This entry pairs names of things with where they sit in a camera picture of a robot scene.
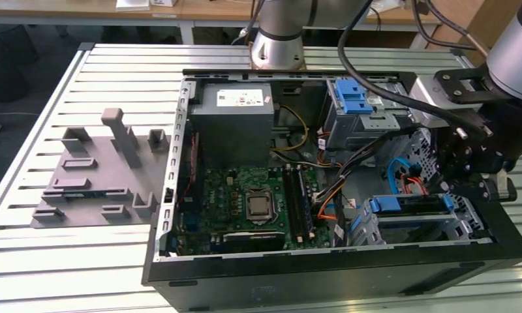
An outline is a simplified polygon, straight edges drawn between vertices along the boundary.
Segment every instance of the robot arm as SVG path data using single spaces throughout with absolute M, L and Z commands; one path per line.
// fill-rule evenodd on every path
M 343 27 L 363 7 L 365 0 L 265 0 L 250 49 L 253 67 L 302 68 L 302 26 Z M 522 155 L 522 7 L 485 63 L 419 77 L 411 98 L 456 114 L 487 134 L 476 138 L 411 109 L 413 123 L 429 129 L 435 147 L 437 175 L 428 188 L 480 201 L 514 201 L 506 173 Z
M 304 67 L 304 26 L 341 28 L 357 14 L 364 0 L 264 0 L 258 33 L 250 48 L 254 68 L 294 70 Z

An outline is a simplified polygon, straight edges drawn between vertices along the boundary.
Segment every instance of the table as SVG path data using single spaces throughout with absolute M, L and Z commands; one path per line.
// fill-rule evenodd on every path
M 0 23 L 49 25 L 176 26 L 184 44 L 193 44 L 193 27 L 245 27 L 250 3 L 237 0 L 178 0 L 174 7 L 150 6 L 147 11 L 115 12 L 115 0 L 0 0 Z M 416 32 L 409 10 L 399 8 L 380 14 L 383 31 Z M 427 33 L 432 34 L 439 21 L 421 16 Z M 355 29 L 372 31 L 376 17 Z M 412 48 L 424 48 L 416 35 Z
M 166 134 L 184 68 L 248 68 L 245 47 L 97 44 L 77 52 L 0 184 L 0 312 L 173 313 L 141 286 L 147 225 L 33 230 L 30 214 L 50 179 L 67 126 L 110 136 L 103 108 L 119 107 L 135 135 Z M 347 49 L 360 70 L 431 74 L 464 61 L 445 52 Z M 305 48 L 309 70 L 340 69 L 336 50 Z M 506 204 L 522 233 L 522 160 L 511 172 L 518 200 Z M 522 264 L 473 277 L 437 295 L 265 308 L 272 312 L 522 312 Z

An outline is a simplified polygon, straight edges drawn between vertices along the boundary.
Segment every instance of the slotted metal table surface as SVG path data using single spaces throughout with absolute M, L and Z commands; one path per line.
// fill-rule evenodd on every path
M 147 225 L 33 230 L 30 215 L 50 179 L 66 127 L 107 136 L 103 108 L 125 112 L 135 135 L 170 131 L 184 68 L 248 68 L 245 48 L 97 44 L 78 51 L 0 184 L 0 312 L 174 312 L 141 286 Z M 445 52 L 348 50 L 361 70 L 432 74 L 463 66 Z M 305 48 L 308 69 L 341 69 L 336 49 Z M 518 200 L 504 208 L 522 234 L 522 160 L 511 172 Z M 238 312 L 522 312 L 522 264 L 436 295 L 257 308 Z

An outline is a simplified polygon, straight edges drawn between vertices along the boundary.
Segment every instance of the wooden desk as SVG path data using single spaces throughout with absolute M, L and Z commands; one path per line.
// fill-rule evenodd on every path
M 184 0 L 181 16 L 186 20 L 233 20 L 248 21 L 250 0 Z M 420 16 L 421 23 L 439 24 L 432 15 Z M 367 17 L 365 23 L 376 24 L 376 16 Z M 411 10 L 395 8 L 380 13 L 381 24 L 413 24 Z
M 49 25 L 176 26 L 184 44 L 193 44 L 193 27 L 244 27 L 249 19 L 246 0 L 178 0 L 174 7 L 150 6 L 147 11 L 115 12 L 115 0 L 0 0 L 0 23 Z M 411 11 L 392 9 L 380 13 L 383 31 L 416 32 Z M 437 20 L 421 16 L 428 33 Z M 357 30 L 375 30 L 369 16 Z M 423 48 L 415 37 L 412 48 Z

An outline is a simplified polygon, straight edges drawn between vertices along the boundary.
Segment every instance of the blue plastic latch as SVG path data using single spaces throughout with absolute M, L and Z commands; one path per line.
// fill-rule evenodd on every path
M 352 233 L 352 231 L 356 229 L 360 221 L 361 221 L 361 216 L 357 216 L 356 220 L 349 225 L 348 233 Z
M 401 211 L 400 204 L 395 197 L 380 197 L 375 198 L 379 203 L 380 212 L 397 212 Z
M 453 202 L 452 202 L 452 198 L 449 197 L 449 195 L 447 195 L 447 194 L 443 195 L 443 202 L 444 202 L 444 206 L 445 206 L 445 209 L 448 210 L 448 212 L 452 212 Z
M 375 199 L 368 200 L 368 206 L 371 207 L 371 212 L 379 212 L 379 204 L 376 203 Z
M 345 114 L 371 114 L 373 107 L 365 103 L 365 90 L 355 80 L 336 80 L 336 96 Z

